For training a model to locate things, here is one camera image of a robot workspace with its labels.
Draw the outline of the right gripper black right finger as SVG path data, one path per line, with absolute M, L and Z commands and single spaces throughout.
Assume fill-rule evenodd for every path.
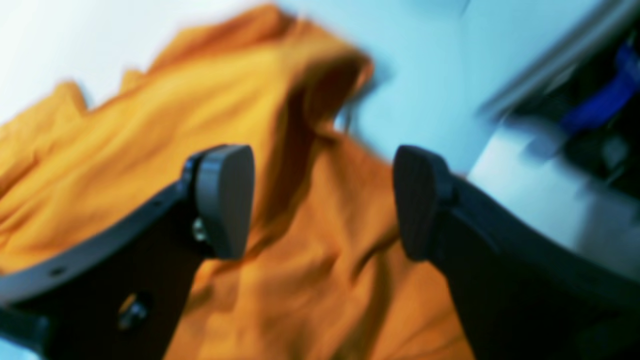
M 639 281 L 528 227 L 413 145 L 393 158 L 407 257 L 446 278 L 478 360 L 637 360 Z

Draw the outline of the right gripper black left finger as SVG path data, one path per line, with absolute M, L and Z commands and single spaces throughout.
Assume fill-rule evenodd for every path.
M 207 259 L 243 257 L 255 158 L 249 145 L 194 153 L 121 221 L 2 276 L 1 354 L 12 360 L 162 360 Z

